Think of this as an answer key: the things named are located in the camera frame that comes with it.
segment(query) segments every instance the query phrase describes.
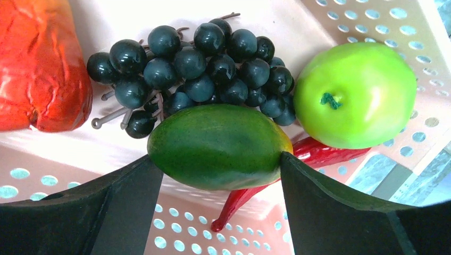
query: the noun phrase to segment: dark grape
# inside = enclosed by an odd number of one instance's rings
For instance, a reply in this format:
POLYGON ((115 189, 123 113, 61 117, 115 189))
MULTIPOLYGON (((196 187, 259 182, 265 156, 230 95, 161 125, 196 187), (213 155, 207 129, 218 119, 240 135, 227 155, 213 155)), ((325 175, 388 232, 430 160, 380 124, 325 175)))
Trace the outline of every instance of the dark grape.
POLYGON ((149 48, 158 57, 172 57, 180 48, 177 30, 168 25, 154 28, 147 37, 149 48))
POLYGON ((269 65, 260 58, 244 61, 239 69, 239 77, 251 89, 265 85, 269 78, 269 65))
POLYGON ((285 110, 281 115, 272 119, 279 126, 289 126, 296 121, 295 110, 288 105, 285 106, 285 110))
POLYGON ((169 61, 159 57, 147 63, 143 75, 146 83, 156 90, 169 89, 178 79, 174 66, 169 61))
POLYGON ((190 44, 189 42, 187 42, 187 41, 181 41, 180 42, 180 48, 183 48, 183 47, 192 47, 193 45, 192 44, 190 44))
POLYGON ((137 41, 124 39, 111 46, 110 62, 120 73, 139 74, 146 67, 147 55, 137 41))
POLYGON ((176 53, 174 67, 180 77, 192 80, 205 71, 207 61, 199 49, 187 46, 176 53))
POLYGON ((286 92, 293 84, 290 71, 284 66, 271 68, 265 87, 269 92, 277 94, 286 92))
POLYGON ((195 102, 209 100, 214 93, 214 83, 206 73, 201 76, 185 81, 185 93, 195 102))
POLYGON ((241 105, 247 99, 248 88, 243 81, 235 78, 230 84, 220 88, 221 101, 231 105, 241 105))
POLYGON ((249 107, 257 107, 260 106, 265 101, 266 101, 266 90, 264 90, 263 88, 258 88, 256 90, 249 89, 245 105, 249 107))
POLYGON ((202 105, 213 105, 213 104, 220 104, 220 103, 222 103, 221 97, 219 94, 219 90, 216 89, 213 93, 213 96, 209 100, 202 102, 201 104, 202 105))
POLYGON ((122 78, 116 83, 114 95, 123 107, 136 109, 144 105, 149 86, 140 76, 122 78))
POLYGON ((194 45, 206 56, 213 56, 222 52, 226 38, 218 25, 203 23, 194 32, 194 45))
POLYGON ((218 18, 209 21, 209 23, 216 24, 218 27, 221 28, 222 32, 224 33, 226 41, 230 38, 230 35, 232 34, 232 27, 227 21, 218 18))
POLYGON ((275 47, 272 41, 266 36, 257 37, 257 52, 255 57, 269 62, 274 57, 275 47))
POLYGON ((275 66, 281 65, 281 66, 285 66, 285 63, 283 62, 283 60, 279 57, 273 57, 269 62, 269 67, 273 68, 275 66))
POLYGON ((163 102, 163 110, 165 117, 169 117, 178 111, 195 105, 195 102, 191 100, 188 95, 183 92, 176 92, 172 94, 168 100, 163 102))
POLYGON ((286 103, 281 95, 268 94, 266 101, 260 105, 260 111, 269 118, 276 118, 285 111, 286 103))
POLYGON ((247 29, 235 30, 227 41, 227 54, 235 62, 251 58, 257 52, 257 38, 247 29))
POLYGON ((210 59, 205 72, 214 83, 225 85, 235 77, 236 70, 233 59, 226 54, 220 54, 210 59))
POLYGON ((126 133, 135 139, 142 139, 151 134, 155 127, 156 118, 145 110, 135 110, 131 114, 126 127, 126 133))
POLYGON ((110 54, 107 52, 94 53, 86 64, 89 77, 101 84, 115 83, 119 79, 119 73, 110 62, 110 54))

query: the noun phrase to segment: green apple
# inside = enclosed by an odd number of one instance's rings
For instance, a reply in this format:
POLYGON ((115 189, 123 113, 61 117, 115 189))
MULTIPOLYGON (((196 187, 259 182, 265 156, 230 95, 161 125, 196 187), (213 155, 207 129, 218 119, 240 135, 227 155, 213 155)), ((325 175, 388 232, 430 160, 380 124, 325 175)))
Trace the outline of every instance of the green apple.
POLYGON ((416 77, 396 51, 356 42, 316 55, 294 91, 296 117, 325 145, 362 149, 395 137, 407 124, 416 77))

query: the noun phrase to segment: chili pepper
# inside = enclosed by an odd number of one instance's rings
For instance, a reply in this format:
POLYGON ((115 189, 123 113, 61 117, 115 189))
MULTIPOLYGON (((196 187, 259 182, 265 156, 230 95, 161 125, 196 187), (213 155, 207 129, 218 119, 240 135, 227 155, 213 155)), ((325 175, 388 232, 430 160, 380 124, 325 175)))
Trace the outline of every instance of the chili pepper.
MULTIPOLYGON (((349 161, 353 158, 360 157, 367 153, 371 148, 365 149, 337 149, 326 146, 315 139, 308 137, 296 142, 293 145, 293 154, 298 159, 302 160, 311 168, 325 167, 345 161, 349 161)), ((221 231, 230 218, 242 207, 247 201, 249 201, 254 195, 264 190, 269 185, 263 185, 251 189, 242 189, 231 191, 227 201, 222 208, 219 218, 212 222, 211 230, 214 232, 221 231)))

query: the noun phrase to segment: grape bunch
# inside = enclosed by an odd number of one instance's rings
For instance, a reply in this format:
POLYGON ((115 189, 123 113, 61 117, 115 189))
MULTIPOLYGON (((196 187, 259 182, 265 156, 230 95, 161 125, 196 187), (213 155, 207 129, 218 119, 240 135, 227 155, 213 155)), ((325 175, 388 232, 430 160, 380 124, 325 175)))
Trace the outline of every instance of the grape bunch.
POLYGON ((124 39, 109 53, 93 54, 87 63, 89 76, 113 89, 102 100, 115 97, 123 108, 95 118, 92 126, 99 129, 124 115, 121 128, 141 139, 152 132, 158 118, 163 121, 183 109, 208 104, 258 107, 280 126, 293 124, 293 76, 274 56, 268 37, 232 30, 226 19, 239 15, 199 25, 192 41, 183 41, 182 31, 188 28, 162 25, 150 32, 147 45, 124 39))

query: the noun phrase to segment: perforated basket wall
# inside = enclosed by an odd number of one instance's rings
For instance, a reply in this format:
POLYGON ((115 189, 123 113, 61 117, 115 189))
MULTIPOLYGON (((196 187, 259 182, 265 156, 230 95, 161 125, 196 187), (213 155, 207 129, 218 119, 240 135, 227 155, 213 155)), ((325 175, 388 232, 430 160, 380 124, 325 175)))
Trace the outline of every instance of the perforated basket wall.
MULTIPOLYGON (((336 44, 379 41, 395 48, 415 71, 418 96, 407 127, 393 140, 349 162, 319 169, 349 183, 374 154, 384 154, 422 172, 451 140, 451 48, 432 1, 424 0, 71 0, 84 57, 108 51, 124 38, 146 39, 156 26, 195 28, 212 18, 239 12, 233 29, 247 28, 271 38, 276 56, 294 76, 316 53, 336 44)), ((94 130, 90 121, 120 106, 101 101, 107 90, 94 84, 90 120, 70 133, 26 130, 0 134, 0 202, 39 200, 92 180, 138 159, 146 140, 119 128, 120 120, 94 130)), ((306 136, 298 124, 284 128, 296 141, 306 136)), ((146 254, 290 254, 292 245, 280 183, 245 205, 220 234, 209 231, 227 198, 163 180, 146 254)))

